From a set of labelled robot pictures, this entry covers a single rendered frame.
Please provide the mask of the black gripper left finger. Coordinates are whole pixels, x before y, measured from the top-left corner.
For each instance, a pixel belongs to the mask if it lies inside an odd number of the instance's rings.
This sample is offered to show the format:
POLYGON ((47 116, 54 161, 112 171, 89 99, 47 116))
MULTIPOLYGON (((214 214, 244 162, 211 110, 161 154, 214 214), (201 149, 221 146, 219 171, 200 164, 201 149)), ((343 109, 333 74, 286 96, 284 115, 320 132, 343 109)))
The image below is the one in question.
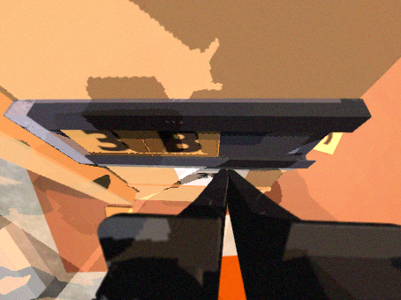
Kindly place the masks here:
POLYGON ((198 266, 203 300, 218 300, 229 177, 220 169, 179 214, 117 213, 97 229, 109 270, 115 261, 198 266))

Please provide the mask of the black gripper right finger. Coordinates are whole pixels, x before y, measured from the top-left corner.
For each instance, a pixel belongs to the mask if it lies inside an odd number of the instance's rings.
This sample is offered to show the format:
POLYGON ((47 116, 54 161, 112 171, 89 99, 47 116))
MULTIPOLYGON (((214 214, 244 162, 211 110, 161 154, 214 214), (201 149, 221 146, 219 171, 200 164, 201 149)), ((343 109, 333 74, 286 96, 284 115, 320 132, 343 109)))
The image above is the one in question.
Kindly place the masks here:
POLYGON ((401 259, 401 225, 303 221, 234 169, 227 173, 227 205, 246 300, 286 300, 305 255, 401 259))

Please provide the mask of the white paper ticket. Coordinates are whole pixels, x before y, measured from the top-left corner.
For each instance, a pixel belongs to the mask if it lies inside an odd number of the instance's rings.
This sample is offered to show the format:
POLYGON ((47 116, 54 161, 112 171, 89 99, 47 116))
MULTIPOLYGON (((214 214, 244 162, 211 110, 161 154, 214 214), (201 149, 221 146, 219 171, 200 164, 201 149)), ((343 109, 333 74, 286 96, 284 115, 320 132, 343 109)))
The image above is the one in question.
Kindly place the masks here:
MULTIPOLYGON (((182 169, 174 168, 182 185, 201 185, 207 186, 220 169, 182 169)), ((242 177, 250 169, 234 169, 242 177)))

